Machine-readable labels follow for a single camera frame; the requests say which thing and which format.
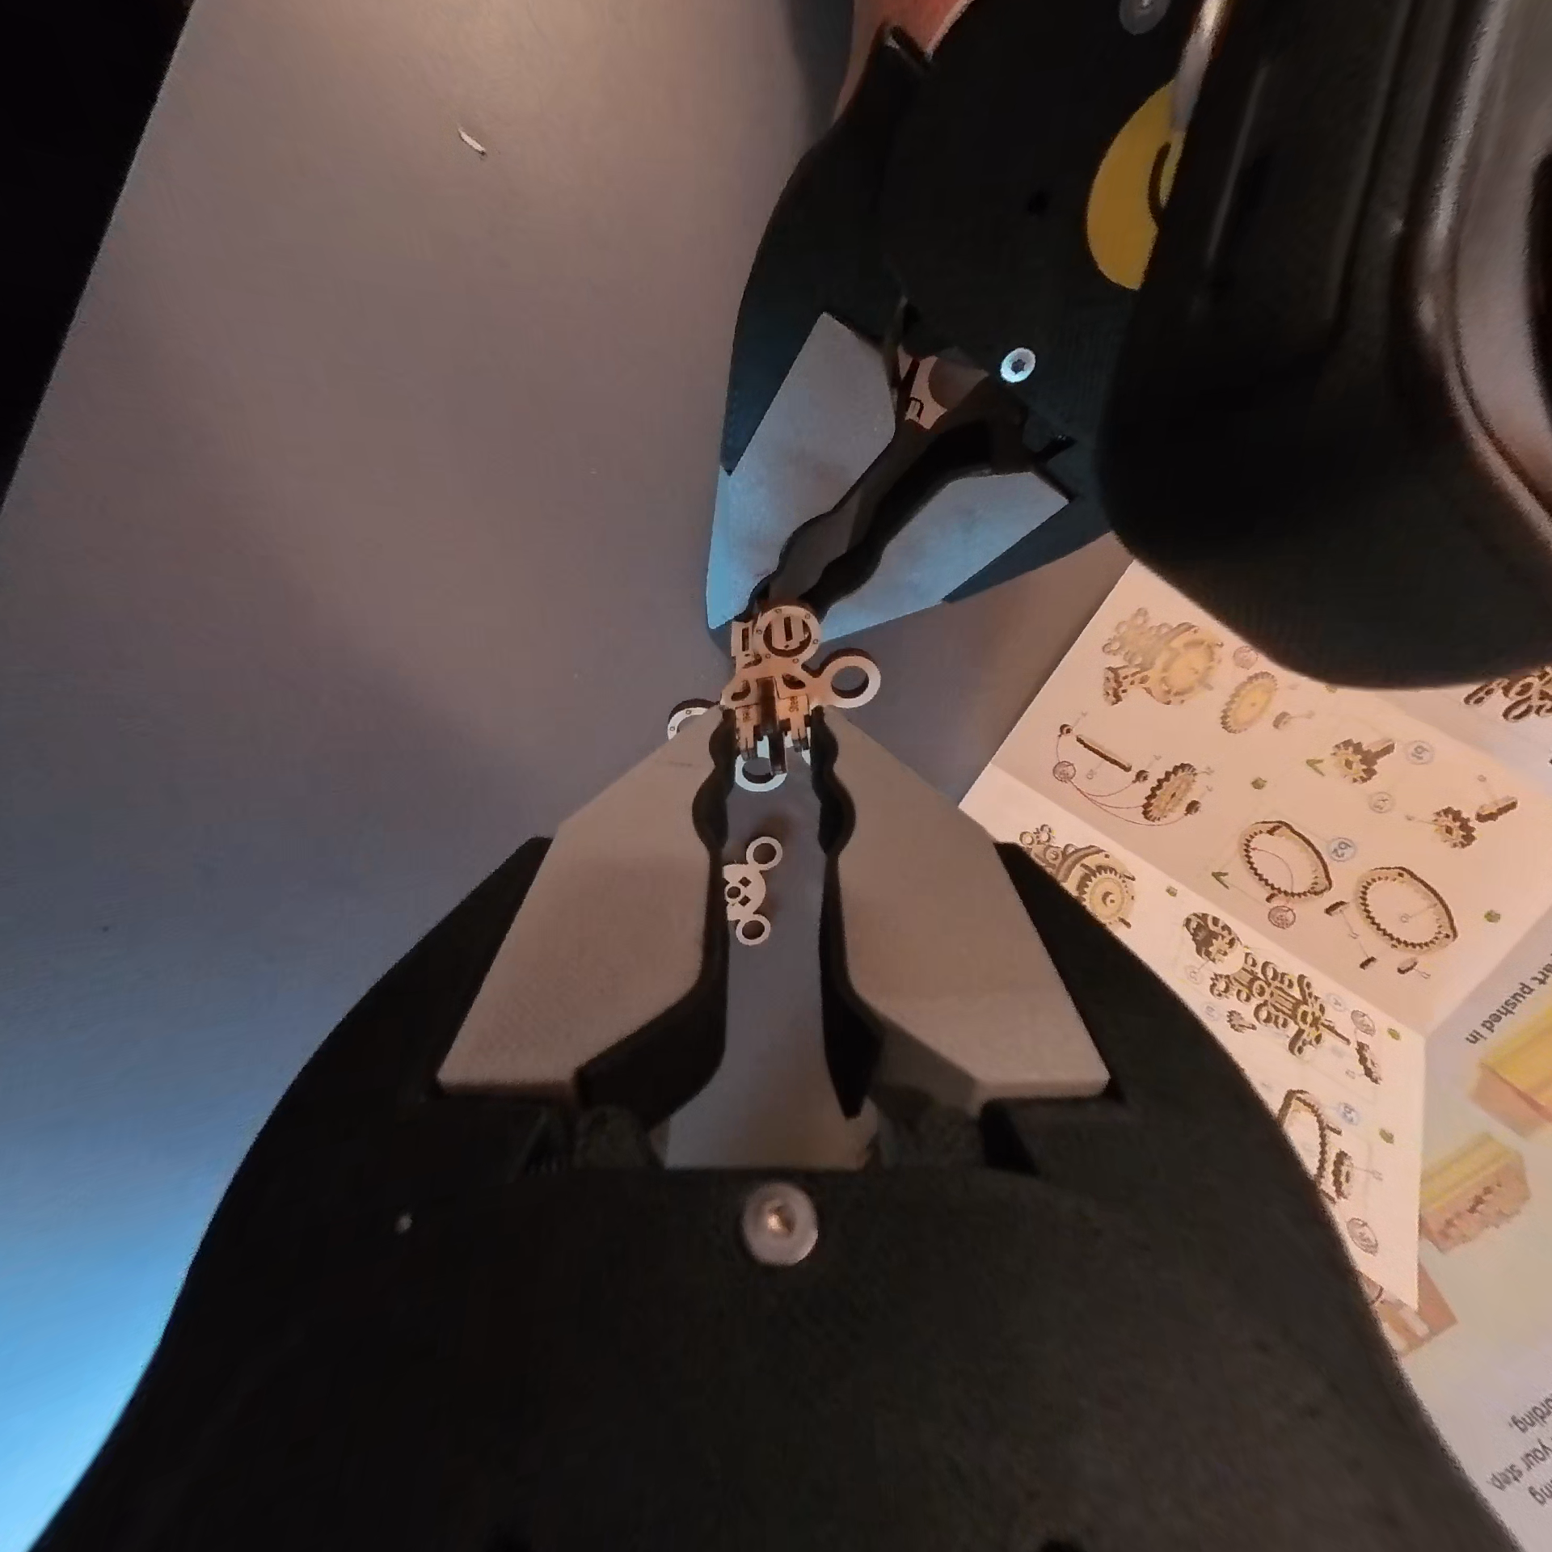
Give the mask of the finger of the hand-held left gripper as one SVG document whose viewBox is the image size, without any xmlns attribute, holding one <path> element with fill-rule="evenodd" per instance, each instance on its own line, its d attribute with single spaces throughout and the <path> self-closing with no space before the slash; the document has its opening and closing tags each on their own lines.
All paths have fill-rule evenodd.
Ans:
<svg viewBox="0 0 1552 1552">
<path fill-rule="evenodd" d="M 896 415 L 879 350 L 820 315 L 757 428 L 720 472 L 705 625 L 807 596 L 861 544 L 875 501 L 925 446 Z"/>
<path fill-rule="evenodd" d="M 1066 450 L 997 379 L 940 363 L 944 407 L 923 450 L 879 496 L 861 544 L 802 603 L 824 623 L 885 623 L 935 609 L 1068 505 L 1042 466 Z"/>
</svg>

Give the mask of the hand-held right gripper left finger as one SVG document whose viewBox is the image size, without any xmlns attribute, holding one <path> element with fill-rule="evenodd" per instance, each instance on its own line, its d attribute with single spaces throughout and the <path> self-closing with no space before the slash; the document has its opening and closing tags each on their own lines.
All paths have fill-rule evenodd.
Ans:
<svg viewBox="0 0 1552 1552">
<path fill-rule="evenodd" d="M 722 858 L 731 732 L 689 725 L 563 821 L 438 1071 L 665 1122 L 726 1041 Z"/>
</svg>

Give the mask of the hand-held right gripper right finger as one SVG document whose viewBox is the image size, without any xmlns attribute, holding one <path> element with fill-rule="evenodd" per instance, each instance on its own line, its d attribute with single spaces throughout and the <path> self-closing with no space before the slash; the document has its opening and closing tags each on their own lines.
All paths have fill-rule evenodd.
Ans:
<svg viewBox="0 0 1552 1552">
<path fill-rule="evenodd" d="M 992 840 L 835 712 L 814 719 L 820 1013 L 855 1119 L 883 1093 L 977 1117 L 1110 1080 Z"/>
</svg>

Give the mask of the wooden model part with rings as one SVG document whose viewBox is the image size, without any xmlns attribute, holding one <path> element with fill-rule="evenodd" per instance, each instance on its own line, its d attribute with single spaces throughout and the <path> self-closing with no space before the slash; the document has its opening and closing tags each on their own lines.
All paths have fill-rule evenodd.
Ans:
<svg viewBox="0 0 1552 1552">
<path fill-rule="evenodd" d="M 818 660 L 822 622 L 802 603 L 765 605 L 729 625 L 731 675 L 717 703 L 689 701 L 669 718 L 672 740 L 693 718 L 726 712 L 733 727 L 733 780 L 770 793 L 787 780 L 789 755 L 811 762 L 814 712 L 853 712 L 881 690 L 881 671 L 859 649 Z"/>
</svg>

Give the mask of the assembly instruction booklet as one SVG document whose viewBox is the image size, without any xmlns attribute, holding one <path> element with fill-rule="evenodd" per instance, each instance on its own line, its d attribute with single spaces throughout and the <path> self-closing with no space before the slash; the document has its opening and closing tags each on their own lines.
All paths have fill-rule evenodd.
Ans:
<svg viewBox="0 0 1552 1552">
<path fill-rule="evenodd" d="M 1548 703 L 1548 666 L 1324 686 L 1130 566 L 962 799 L 1252 1082 L 1522 1549 L 1550 1543 Z"/>
</svg>

